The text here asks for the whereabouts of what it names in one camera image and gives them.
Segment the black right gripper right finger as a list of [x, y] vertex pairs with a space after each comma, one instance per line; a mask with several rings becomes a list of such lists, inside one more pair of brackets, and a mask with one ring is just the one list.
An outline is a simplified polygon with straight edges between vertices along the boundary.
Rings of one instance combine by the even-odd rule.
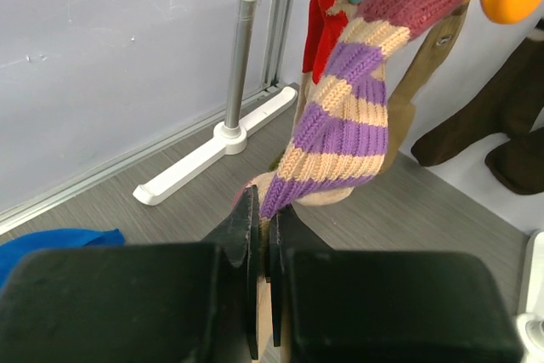
[[464, 252], [337, 250], [290, 207], [269, 225], [273, 342], [285, 362], [519, 362], [496, 280]]

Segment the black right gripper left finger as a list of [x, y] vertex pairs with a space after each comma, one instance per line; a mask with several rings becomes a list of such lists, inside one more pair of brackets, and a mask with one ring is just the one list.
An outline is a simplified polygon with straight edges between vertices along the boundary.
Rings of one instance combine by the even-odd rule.
[[197, 242], [34, 252], [1, 292], [4, 362], [258, 357], [258, 193]]

